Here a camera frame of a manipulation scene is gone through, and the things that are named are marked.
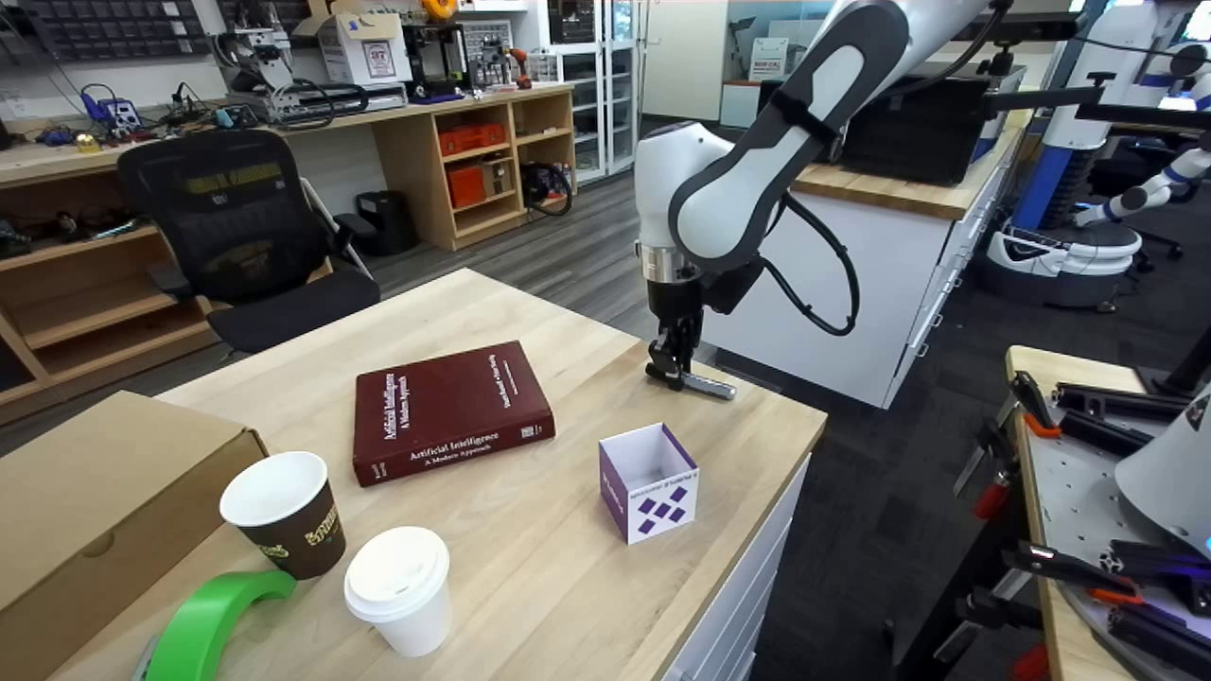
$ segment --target black chair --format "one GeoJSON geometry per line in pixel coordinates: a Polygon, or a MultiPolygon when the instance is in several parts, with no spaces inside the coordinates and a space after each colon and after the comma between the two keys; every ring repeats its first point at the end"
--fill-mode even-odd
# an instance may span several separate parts
{"type": "Polygon", "coordinates": [[[203,295],[235,351],[261,351],[379,303],[379,283],[340,237],[271,132],[201,132],[116,159],[128,202],[167,236],[172,295],[203,295]]]}

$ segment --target gray floor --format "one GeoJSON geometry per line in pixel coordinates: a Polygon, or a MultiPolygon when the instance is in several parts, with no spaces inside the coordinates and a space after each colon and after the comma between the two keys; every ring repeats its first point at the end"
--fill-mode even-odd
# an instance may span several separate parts
{"type": "MultiPolygon", "coordinates": [[[[1186,237],[1186,260],[1159,260],[1117,315],[1071,315],[964,288],[951,298],[932,357],[908,376],[897,406],[873,411],[762,366],[722,366],[829,411],[829,430],[806,475],[753,676],[877,681],[895,670],[883,626],[911,631],[942,589],[964,541],[977,535],[968,499],[951,486],[968,455],[977,424],[1003,399],[1007,346],[1041,346],[1117,362],[1168,366],[1209,327],[1211,230],[1196,204],[1163,207],[1139,226],[1186,237]]],[[[409,251],[379,257],[386,290],[409,290],[452,270],[478,270],[521,290],[573,305],[607,327],[650,337],[633,257],[633,177],[592,187],[564,219],[533,219],[521,230],[464,255],[409,251]]],[[[218,349],[123,383],[158,395],[229,362],[218,349]]],[[[106,390],[39,411],[0,430],[0,450],[53,429],[106,390]]],[[[1031,631],[985,636],[953,676],[1007,676],[1031,631]]]]}

